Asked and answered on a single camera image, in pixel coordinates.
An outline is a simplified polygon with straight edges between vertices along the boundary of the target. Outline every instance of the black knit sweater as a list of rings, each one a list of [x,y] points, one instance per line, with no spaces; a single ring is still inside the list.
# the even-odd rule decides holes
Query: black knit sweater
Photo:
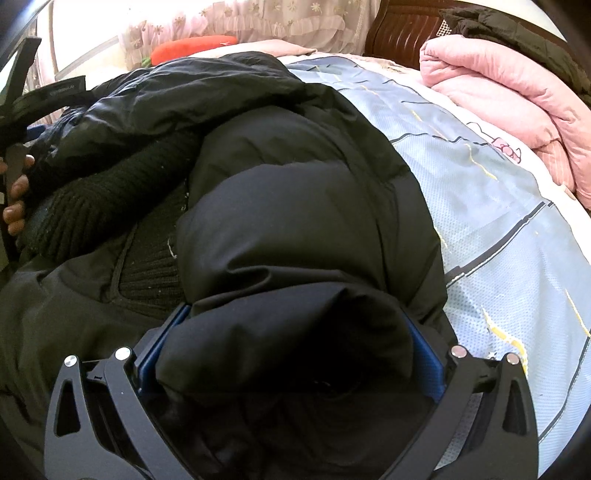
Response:
[[[71,181],[34,209],[23,243],[57,263],[92,251],[129,229],[183,181],[199,147],[198,135],[177,131],[107,170]]]

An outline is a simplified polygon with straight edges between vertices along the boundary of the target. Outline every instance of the wooden headboard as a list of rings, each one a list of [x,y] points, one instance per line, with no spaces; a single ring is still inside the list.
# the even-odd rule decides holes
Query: wooden headboard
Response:
[[[470,5],[472,4],[454,0],[382,0],[378,16],[369,29],[364,55],[393,60],[405,67],[417,69],[421,46],[437,36],[443,23],[439,11],[442,8]],[[563,47],[573,56],[567,43],[561,38],[528,21],[505,15]]]

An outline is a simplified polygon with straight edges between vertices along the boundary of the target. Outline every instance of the finger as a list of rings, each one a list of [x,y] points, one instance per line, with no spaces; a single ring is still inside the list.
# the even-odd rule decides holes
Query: finger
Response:
[[[18,222],[8,225],[8,233],[12,236],[17,236],[23,231],[24,228],[25,220],[19,220]]]
[[[26,194],[29,191],[29,179],[26,175],[21,175],[16,179],[16,181],[12,184],[12,188],[10,189],[10,196],[13,200],[18,200],[20,197]]]
[[[23,202],[16,202],[14,205],[4,209],[2,218],[6,223],[14,223],[25,218],[25,204]]]
[[[35,158],[32,155],[25,156],[25,169],[31,168],[35,164]]]

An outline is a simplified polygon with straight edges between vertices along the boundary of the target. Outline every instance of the black down jacket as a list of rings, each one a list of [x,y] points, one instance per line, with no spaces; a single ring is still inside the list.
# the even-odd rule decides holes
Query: black down jacket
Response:
[[[41,463],[63,358],[160,325],[154,415],[204,478],[373,479],[431,403],[402,313],[455,341],[415,177],[334,89],[247,53],[97,89],[33,147],[0,291],[0,412]]]

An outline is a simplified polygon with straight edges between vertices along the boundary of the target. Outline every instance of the folded pink blanket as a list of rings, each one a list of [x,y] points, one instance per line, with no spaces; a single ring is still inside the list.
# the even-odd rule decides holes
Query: folded pink blanket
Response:
[[[591,110],[556,75],[508,47],[461,35],[421,48],[423,83],[536,152],[591,209]]]

